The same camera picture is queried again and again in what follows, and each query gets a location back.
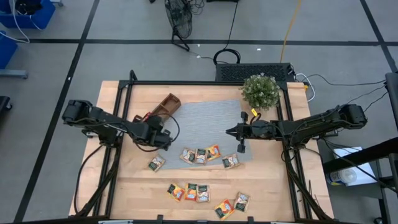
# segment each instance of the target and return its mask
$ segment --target gray mat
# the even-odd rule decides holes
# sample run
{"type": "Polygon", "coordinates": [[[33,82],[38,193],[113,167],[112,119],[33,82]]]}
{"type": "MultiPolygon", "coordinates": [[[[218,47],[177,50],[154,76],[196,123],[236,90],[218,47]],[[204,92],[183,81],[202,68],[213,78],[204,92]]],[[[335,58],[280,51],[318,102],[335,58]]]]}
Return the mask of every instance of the gray mat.
{"type": "MultiPolygon", "coordinates": [[[[191,149],[206,148],[217,144],[221,157],[210,161],[206,166],[222,164],[221,158],[237,153],[240,162],[250,161],[252,153],[250,145],[246,145],[246,153],[236,152],[239,142],[232,136],[225,134],[225,130],[241,123],[241,104],[239,100],[223,100],[204,103],[187,103],[173,114],[180,125],[180,135],[170,146],[168,151],[159,150],[159,154],[166,160],[161,169],[180,169],[200,164],[187,164],[180,159],[184,147],[191,149]]],[[[177,134],[177,126],[173,119],[165,122],[165,129],[177,134]]]]}

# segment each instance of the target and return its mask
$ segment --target concrete floor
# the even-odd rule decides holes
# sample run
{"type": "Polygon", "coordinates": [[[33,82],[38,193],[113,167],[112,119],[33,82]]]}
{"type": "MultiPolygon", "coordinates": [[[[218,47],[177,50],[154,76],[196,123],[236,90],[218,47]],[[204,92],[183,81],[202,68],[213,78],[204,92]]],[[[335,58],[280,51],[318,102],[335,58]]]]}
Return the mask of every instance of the concrete floor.
{"type": "MultiPolygon", "coordinates": [[[[96,102],[103,80],[126,79],[130,69],[134,69],[140,80],[215,79],[211,60],[197,58],[164,41],[172,31],[162,0],[154,4],[146,0],[63,1],[65,6],[57,7],[47,29],[26,31],[33,44],[19,44],[8,65],[8,68],[28,70],[29,78],[0,79],[0,95],[10,96],[14,103],[0,129],[0,223],[14,221],[65,80],[71,82],[66,101],[96,102]],[[87,35],[82,36],[92,9],[96,9],[93,22],[87,27],[87,35]],[[80,44],[83,48],[79,55],[81,37],[87,38],[89,44],[80,44]],[[142,40],[151,41],[141,44],[142,40]],[[74,57],[78,63],[72,63],[74,57]]],[[[284,61],[290,62],[296,73],[318,73],[335,83],[383,80],[384,74],[394,69],[387,62],[386,49],[398,62],[398,47],[395,47],[398,30],[394,26],[398,2],[366,0],[387,42],[383,44],[384,50],[377,43],[382,40],[369,23],[363,2],[303,1],[289,35],[289,40],[298,42],[286,47],[284,61]]],[[[231,39],[283,40],[296,3],[240,0],[231,39]]],[[[212,2],[206,4],[202,15],[193,17],[193,32],[188,38],[194,40],[195,44],[190,45],[193,52],[212,57],[224,47],[216,40],[228,38],[233,10],[234,3],[212,2]]],[[[3,29],[14,37],[21,37],[17,30],[7,30],[0,25],[0,30],[3,29]]],[[[241,53],[242,63],[279,61],[280,42],[247,43],[229,45],[241,53]]],[[[229,55],[220,55],[220,60],[234,63],[229,55]]],[[[311,78],[311,82],[317,91],[316,98],[310,102],[313,114],[377,87],[330,86],[318,77],[311,78]]],[[[379,90],[355,103],[366,107],[384,92],[379,90]]],[[[388,96],[374,104],[366,115],[369,122],[365,128],[343,131],[331,140],[368,147],[397,136],[388,96]]],[[[24,221],[68,215],[86,139],[79,130],[62,125],[57,117],[54,119],[57,125],[24,221]]],[[[323,145],[320,144],[320,148],[324,157],[330,157],[323,145]]],[[[386,161],[381,161],[383,175],[388,175],[387,166],[386,161]]],[[[373,218],[380,215],[376,199],[349,193],[346,187],[329,190],[335,217],[341,221],[372,223],[373,218]]],[[[394,211],[398,202],[394,194],[388,192],[388,195],[389,206],[394,211]]],[[[392,215],[393,223],[397,223],[398,215],[394,212],[392,215]]]]}

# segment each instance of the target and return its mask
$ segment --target snack packet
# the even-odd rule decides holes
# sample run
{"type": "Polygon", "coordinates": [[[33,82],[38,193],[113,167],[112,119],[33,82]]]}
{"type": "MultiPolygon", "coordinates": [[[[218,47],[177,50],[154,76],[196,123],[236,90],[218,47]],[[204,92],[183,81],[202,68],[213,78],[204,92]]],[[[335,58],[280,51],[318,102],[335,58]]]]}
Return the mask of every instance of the snack packet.
{"type": "Polygon", "coordinates": [[[193,164],[195,162],[195,152],[185,147],[181,153],[180,158],[189,164],[193,164]]]}
{"type": "Polygon", "coordinates": [[[160,155],[155,156],[148,164],[149,168],[153,171],[159,170],[166,162],[160,155]]]}
{"type": "Polygon", "coordinates": [[[167,190],[167,193],[176,201],[180,202],[182,199],[182,196],[184,195],[185,191],[181,187],[179,187],[177,184],[170,184],[169,189],[167,190]]]}
{"type": "Polygon", "coordinates": [[[210,202],[210,188],[208,185],[198,186],[197,202],[210,202]]]}
{"type": "Polygon", "coordinates": [[[249,201],[250,201],[250,196],[238,192],[234,203],[234,209],[246,212],[249,206],[249,201]]]}
{"type": "Polygon", "coordinates": [[[241,165],[238,161],[238,156],[236,154],[224,157],[223,164],[225,169],[230,169],[241,165]]]}
{"type": "Polygon", "coordinates": [[[197,164],[206,164],[207,161],[207,150],[206,149],[197,149],[195,153],[195,163],[197,164]]]}
{"type": "Polygon", "coordinates": [[[228,201],[228,199],[223,200],[214,209],[215,209],[216,214],[218,215],[218,218],[220,218],[221,221],[224,221],[226,218],[228,218],[234,212],[234,208],[232,207],[232,205],[228,201]]]}
{"type": "Polygon", "coordinates": [[[185,199],[186,200],[193,200],[194,202],[197,201],[198,196],[198,185],[197,184],[190,184],[187,183],[185,185],[185,199]]]}
{"type": "Polygon", "coordinates": [[[217,159],[221,156],[220,150],[218,149],[218,145],[207,147],[206,150],[207,150],[207,161],[212,161],[213,159],[217,159]]]}

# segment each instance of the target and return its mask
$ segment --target workbench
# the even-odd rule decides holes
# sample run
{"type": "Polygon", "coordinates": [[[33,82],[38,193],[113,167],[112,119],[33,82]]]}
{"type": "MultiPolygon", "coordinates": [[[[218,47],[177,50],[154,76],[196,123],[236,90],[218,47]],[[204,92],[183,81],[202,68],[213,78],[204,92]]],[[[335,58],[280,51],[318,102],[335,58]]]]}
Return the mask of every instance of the workbench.
{"type": "MultiPolygon", "coordinates": [[[[287,83],[290,105],[284,104],[284,94],[280,92],[280,108],[283,117],[287,118],[286,107],[291,108],[293,119],[310,116],[303,83],[287,83]]],[[[119,81],[104,81],[99,92],[96,106],[112,113],[115,106],[119,81]]],[[[123,91],[118,115],[124,110],[126,90],[123,91]]],[[[177,96],[181,103],[197,103],[204,101],[240,100],[241,109],[252,117],[250,106],[243,101],[241,91],[237,85],[184,85],[167,82],[156,85],[132,86],[131,98],[128,106],[127,120],[132,121],[135,115],[144,116],[152,111],[169,93],[177,96]]],[[[259,111],[261,119],[278,120],[275,108],[269,111],[259,111]]],[[[118,167],[116,185],[114,186],[113,204],[110,219],[156,220],[163,215],[164,220],[219,220],[214,207],[223,199],[232,202],[240,191],[251,196],[246,213],[235,211],[226,221],[247,221],[254,217],[259,221],[294,221],[292,197],[285,162],[281,160],[282,143],[277,141],[246,140],[250,144],[253,160],[245,162],[235,169],[225,170],[221,165],[192,167],[188,169],[159,170],[154,172],[148,168],[149,161],[156,152],[142,152],[132,142],[129,136],[123,139],[121,157],[118,167]],[[167,189],[171,183],[185,187],[186,183],[207,184],[210,186],[211,201],[196,203],[182,200],[174,201],[167,189]]],[[[96,137],[88,139],[84,158],[98,147],[96,137]]],[[[316,141],[310,140],[307,147],[318,151],[316,141]]],[[[78,208],[93,195],[97,189],[103,166],[105,149],[100,150],[86,163],[81,173],[78,191],[78,208]]],[[[327,215],[333,217],[328,188],[325,182],[320,156],[306,149],[300,150],[302,169],[308,188],[311,182],[312,195],[327,215]]],[[[305,217],[304,205],[300,192],[296,192],[300,217],[305,217]]],[[[99,215],[105,212],[108,198],[106,189],[102,195],[99,215]]]]}

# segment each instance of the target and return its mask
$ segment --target small plant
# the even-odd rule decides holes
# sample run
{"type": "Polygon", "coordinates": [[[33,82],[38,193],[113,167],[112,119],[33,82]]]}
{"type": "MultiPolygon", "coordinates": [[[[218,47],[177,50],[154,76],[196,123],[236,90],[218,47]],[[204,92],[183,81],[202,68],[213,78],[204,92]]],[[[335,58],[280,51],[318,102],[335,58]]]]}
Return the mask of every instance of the small plant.
{"type": "Polygon", "coordinates": [[[242,90],[243,99],[254,109],[269,110],[279,99],[279,86],[275,77],[266,77],[263,73],[245,79],[242,90]]]}

